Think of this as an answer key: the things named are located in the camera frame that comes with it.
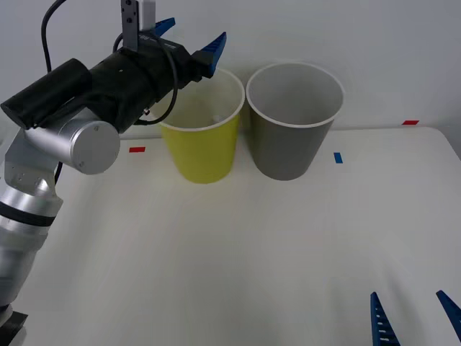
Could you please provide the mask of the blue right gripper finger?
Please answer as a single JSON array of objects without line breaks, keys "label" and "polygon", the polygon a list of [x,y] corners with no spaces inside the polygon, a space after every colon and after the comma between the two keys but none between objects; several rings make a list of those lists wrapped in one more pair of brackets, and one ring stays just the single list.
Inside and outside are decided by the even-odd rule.
[{"label": "blue right gripper finger", "polygon": [[461,332],[460,307],[443,290],[437,291],[436,295],[455,332]]},{"label": "blue right gripper finger", "polygon": [[400,346],[376,292],[370,295],[370,315],[373,346]]}]

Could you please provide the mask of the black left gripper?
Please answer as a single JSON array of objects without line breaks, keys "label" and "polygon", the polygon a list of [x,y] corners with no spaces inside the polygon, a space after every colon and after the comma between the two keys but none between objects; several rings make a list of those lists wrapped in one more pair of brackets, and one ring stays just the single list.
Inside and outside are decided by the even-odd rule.
[{"label": "black left gripper", "polygon": [[[176,24],[174,17],[157,22],[154,34],[161,37]],[[212,78],[223,54],[227,32],[223,32],[201,50],[189,53],[178,43],[160,39],[174,62],[178,77],[178,88],[185,88],[191,81],[199,82],[202,77]],[[139,34],[138,73],[144,98],[163,98],[173,89],[173,71],[165,52],[154,36]]]}]

